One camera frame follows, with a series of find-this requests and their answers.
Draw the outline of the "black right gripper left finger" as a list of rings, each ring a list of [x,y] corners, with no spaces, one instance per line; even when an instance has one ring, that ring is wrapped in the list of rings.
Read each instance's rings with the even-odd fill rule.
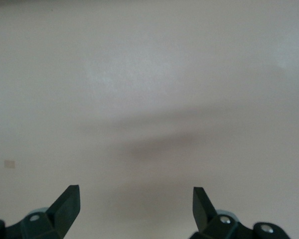
[[[70,185],[48,208],[29,213],[6,226],[0,220],[0,239],[64,239],[80,213],[79,185]]]

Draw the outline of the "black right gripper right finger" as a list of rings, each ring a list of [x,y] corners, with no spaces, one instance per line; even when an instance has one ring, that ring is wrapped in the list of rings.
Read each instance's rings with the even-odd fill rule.
[[[250,229],[233,213],[216,210],[202,187],[193,188],[192,212],[198,231],[189,239],[289,239],[275,224],[258,222]]]

